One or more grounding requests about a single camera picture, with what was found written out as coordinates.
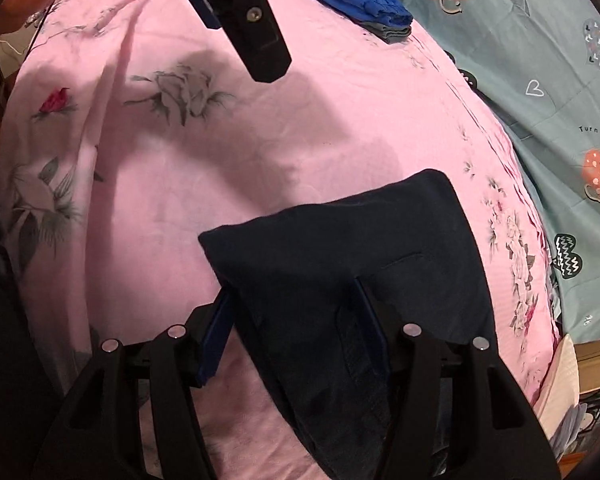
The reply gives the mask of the dark navy bear pants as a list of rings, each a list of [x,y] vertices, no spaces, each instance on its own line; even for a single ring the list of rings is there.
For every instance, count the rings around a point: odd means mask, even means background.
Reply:
[[[367,299],[454,344],[496,337],[474,234],[437,170],[199,241],[268,394],[333,479],[370,478],[389,425],[386,350]]]

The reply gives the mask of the white textured pillow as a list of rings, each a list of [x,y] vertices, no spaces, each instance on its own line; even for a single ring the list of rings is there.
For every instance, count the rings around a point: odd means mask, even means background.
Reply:
[[[579,404],[580,376],[577,353],[569,335],[562,337],[542,383],[533,411],[550,440],[567,413]]]

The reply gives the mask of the grey cloth on pillow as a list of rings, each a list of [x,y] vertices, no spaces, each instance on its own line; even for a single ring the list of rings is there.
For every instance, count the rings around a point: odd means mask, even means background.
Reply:
[[[556,460],[582,451],[598,419],[600,407],[594,403],[579,403],[565,414],[554,436],[550,438],[550,447]]]

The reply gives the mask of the wooden headboard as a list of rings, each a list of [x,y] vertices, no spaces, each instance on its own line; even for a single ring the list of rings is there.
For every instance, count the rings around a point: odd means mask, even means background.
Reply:
[[[600,340],[576,344],[580,393],[600,390]]]

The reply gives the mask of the pink floral bed sheet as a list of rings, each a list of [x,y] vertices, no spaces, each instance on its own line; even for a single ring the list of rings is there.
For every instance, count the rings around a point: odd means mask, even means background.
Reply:
[[[512,141],[422,27],[385,44],[316,0],[268,0],[291,64],[257,82],[187,0],[62,0],[0,134],[0,240],[54,405],[13,429],[5,479],[70,479],[65,397],[108,339],[183,324],[221,286],[201,234],[427,169],[450,180],[486,274],[489,340],[532,407],[555,350],[548,257]],[[192,391],[213,479],[332,479],[234,326]]]

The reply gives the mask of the teal heart-print quilt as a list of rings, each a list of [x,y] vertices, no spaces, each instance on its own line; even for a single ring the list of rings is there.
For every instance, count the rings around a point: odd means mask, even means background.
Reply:
[[[600,339],[600,14],[591,0],[402,0],[514,144],[550,240],[562,327]]]

